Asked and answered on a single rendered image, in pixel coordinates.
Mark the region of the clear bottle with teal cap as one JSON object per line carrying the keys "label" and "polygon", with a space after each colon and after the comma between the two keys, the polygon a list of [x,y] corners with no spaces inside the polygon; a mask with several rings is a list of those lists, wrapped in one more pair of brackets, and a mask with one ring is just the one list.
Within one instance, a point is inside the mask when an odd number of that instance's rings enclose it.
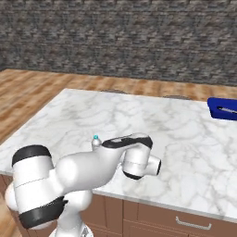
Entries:
{"label": "clear bottle with teal cap", "polygon": [[102,144],[101,140],[97,135],[95,135],[92,139],[92,149],[97,149]]}

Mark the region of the brown cabinet panel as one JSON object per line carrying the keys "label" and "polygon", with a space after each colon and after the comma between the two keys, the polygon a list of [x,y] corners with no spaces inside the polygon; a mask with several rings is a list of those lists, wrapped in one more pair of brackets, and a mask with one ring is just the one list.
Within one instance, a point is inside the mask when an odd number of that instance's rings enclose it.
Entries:
{"label": "brown cabinet panel", "polygon": [[89,207],[81,212],[94,237],[122,237],[123,201],[99,194],[93,196]]}

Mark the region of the blue tray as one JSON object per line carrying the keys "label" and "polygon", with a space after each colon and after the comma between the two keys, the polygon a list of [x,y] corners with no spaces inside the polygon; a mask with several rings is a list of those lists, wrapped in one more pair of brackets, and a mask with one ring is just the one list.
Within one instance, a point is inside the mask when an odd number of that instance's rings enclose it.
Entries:
{"label": "blue tray", "polygon": [[227,113],[217,109],[218,106],[223,106],[237,110],[237,99],[209,97],[207,99],[207,105],[213,119],[237,120],[237,114]]}

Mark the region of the brown drawer front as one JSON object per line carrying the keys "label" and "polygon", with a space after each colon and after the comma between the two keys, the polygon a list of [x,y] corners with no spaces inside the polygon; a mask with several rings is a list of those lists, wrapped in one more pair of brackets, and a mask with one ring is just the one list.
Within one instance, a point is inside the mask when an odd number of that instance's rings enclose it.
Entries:
{"label": "brown drawer front", "polygon": [[[207,226],[209,223],[211,223],[212,228],[210,231],[203,231],[182,226],[176,223],[175,217],[179,217],[181,221],[202,226]],[[138,219],[141,222],[166,226],[179,231],[186,231],[198,235],[209,235],[212,237],[237,237],[237,223],[202,217],[195,214],[183,213],[163,207],[139,204]]]}

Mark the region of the grey utensil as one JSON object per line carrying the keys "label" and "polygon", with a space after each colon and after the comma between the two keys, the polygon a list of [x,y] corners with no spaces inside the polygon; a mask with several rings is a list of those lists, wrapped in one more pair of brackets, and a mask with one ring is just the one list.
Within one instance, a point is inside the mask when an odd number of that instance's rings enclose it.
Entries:
{"label": "grey utensil", "polygon": [[221,110],[221,111],[224,111],[224,112],[227,112],[227,113],[237,114],[237,110],[229,109],[229,108],[226,108],[226,107],[223,107],[223,106],[218,106],[217,109]]}

